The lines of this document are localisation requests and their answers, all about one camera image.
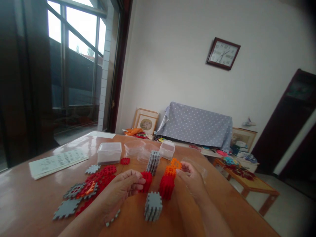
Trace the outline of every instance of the box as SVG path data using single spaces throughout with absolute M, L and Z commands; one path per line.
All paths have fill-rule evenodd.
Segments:
M 249 153 L 247 151 L 240 151 L 238 146 L 232 146 L 231 149 L 233 150 L 232 154 L 237 157 L 244 157 L 244 155 L 248 155 Z
M 121 159 L 122 143 L 101 143 L 97 153 L 98 165 L 117 164 Z
M 151 143 L 147 143 L 143 146 L 142 151 L 138 153 L 137 160 L 142 163 L 148 163 L 151 151 L 159 151 L 159 147 L 156 147 L 155 145 Z
M 146 145 L 141 139 L 126 142 L 125 146 L 125 157 L 131 158 L 132 156 L 137 156 L 139 152 L 142 151 L 143 146 Z
M 235 145 L 240 146 L 240 147 L 246 147 L 246 143 L 242 141 L 236 141 Z
M 231 148 L 237 149 L 238 151 L 247 151 L 248 152 L 248 148 L 237 146 L 237 145 L 233 145 Z
M 173 154 L 175 150 L 175 143 L 169 140 L 165 140 L 164 143 L 161 144 L 159 153 L 161 157 L 172 160 Z

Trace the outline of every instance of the orange building block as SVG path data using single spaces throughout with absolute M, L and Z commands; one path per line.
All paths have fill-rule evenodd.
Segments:
M 182 168 L 182 164 L 176 158 L 172 158 L 171 166 L 175 167 L 176 169 Z
M 164 175 L 169 175 L 173 179 L 175 179 L 176 171 L 174 166 L 166 166 L 165 174 Z

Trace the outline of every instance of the white plastic lid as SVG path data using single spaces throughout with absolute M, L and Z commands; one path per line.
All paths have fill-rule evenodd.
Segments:
M 122 152 L 122 143 L 101 143 L 97 153 Z

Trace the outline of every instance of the person's right hand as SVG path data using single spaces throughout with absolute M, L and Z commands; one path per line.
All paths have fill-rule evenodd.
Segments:
M 181 162 L 182 170 L 177 169 L 178 176 L 184 181 L 196 203 L 209 199 L 203 178 L 196 168 L 188 162 Z

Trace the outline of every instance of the orange cloth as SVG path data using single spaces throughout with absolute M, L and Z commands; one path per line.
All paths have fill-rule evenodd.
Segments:
M 137 133 L 142 132 L 143 130 L 141 128 L 134 128 L 134 129 L 127 129 L 128 132 L 124 132 L 128 136 L 135 135 Z

